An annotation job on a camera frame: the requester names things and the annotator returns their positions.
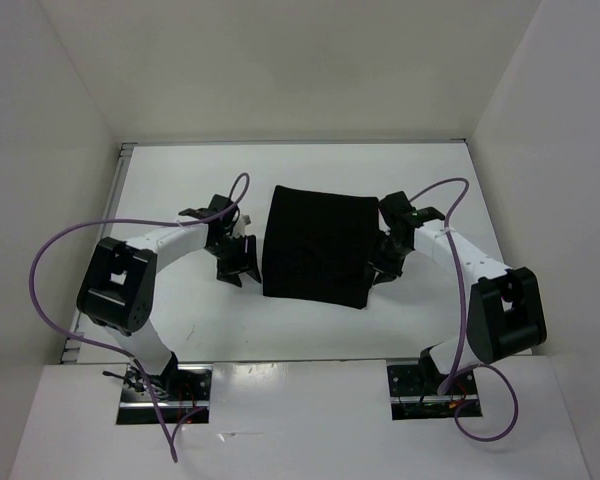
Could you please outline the black skirt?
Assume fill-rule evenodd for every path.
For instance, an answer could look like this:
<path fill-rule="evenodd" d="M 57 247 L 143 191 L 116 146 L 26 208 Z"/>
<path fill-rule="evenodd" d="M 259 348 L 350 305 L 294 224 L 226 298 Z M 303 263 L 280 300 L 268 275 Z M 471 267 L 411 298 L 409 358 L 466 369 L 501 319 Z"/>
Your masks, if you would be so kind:
<path fill-rule="evenodd" d="M 263 243 L 263 294 L 364 309 L 378 206 L 376 197 L 276 186 Z"/>

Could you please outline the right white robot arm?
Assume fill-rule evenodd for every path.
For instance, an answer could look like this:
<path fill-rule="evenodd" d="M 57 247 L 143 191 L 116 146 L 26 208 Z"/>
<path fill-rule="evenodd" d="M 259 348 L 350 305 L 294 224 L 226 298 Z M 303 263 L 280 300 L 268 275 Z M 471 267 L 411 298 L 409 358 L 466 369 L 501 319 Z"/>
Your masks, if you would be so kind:
<path fill-rule="evenodd" d="M 417 209 L 403 192 L 382 199 L 379 212 L 388 230 L 379 233 L 369 261 L 376 284 L 400 278 L 412 252 L 460 282 L 459 334 L 421 352 L 418 380 L 423 389 L 442 392 L 457 373 L 546 341 L 538 279 L 529 268 L 514 269 L 490 257 L 450 228 L 439 210 Z"/>

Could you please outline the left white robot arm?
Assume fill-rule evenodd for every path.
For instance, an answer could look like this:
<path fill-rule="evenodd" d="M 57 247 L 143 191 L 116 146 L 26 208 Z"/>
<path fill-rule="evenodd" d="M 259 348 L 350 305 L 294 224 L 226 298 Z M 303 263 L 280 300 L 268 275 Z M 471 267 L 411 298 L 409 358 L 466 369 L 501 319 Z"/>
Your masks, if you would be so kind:
<path fill-rule="evenodd" d="M 104 328 L 119 347 L 140 362 L 143 386 L 156 399 L 172 397 L 191 383 L 176 354 L 160 339 L 151 320 L 156 277 L 172 263 L 204 250 L 216 259 L 216 279 L 238 288 L 246 274 L 262 281 L 250 220 L 231 199 L 214 195 L 201 209 L 185 209 L 193 226 L 162 227 L 147 234 L 99 241 L 77 296 L 77 308 Z"/>

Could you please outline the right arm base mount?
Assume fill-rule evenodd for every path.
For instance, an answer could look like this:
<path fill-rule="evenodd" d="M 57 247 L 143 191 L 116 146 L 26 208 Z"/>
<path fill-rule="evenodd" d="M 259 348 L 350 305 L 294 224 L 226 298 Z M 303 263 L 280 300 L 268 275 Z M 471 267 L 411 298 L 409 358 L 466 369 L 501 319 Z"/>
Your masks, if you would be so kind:
<path fill-rule="evenodd" d="M 393 421 L 481 417 L 477 384 L 474 376 L 463 374 L 454 380 L 445 395 L 427 385 L 415 362 L 386 365 Z"/>

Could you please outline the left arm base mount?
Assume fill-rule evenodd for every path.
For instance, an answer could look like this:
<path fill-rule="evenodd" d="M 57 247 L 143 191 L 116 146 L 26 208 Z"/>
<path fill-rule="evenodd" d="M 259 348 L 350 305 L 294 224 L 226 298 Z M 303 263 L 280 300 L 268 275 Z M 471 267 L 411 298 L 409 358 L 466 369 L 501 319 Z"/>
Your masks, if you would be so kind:
<path fill-rule="evenodd" d="M 175 425 L 185 419 L 186 424 L 206 424 L 209 421 L 213 367 L 210 364 L 181 364 L 179 371 L 184 383 L 174 393 L 154 388 L 165 423 Z M 159 423 L 145 382 L 134 367 L 128 365 L 124 374 L 104 370 L 102 375 L 122 383 L 116 419 L 118 425 Z"/>

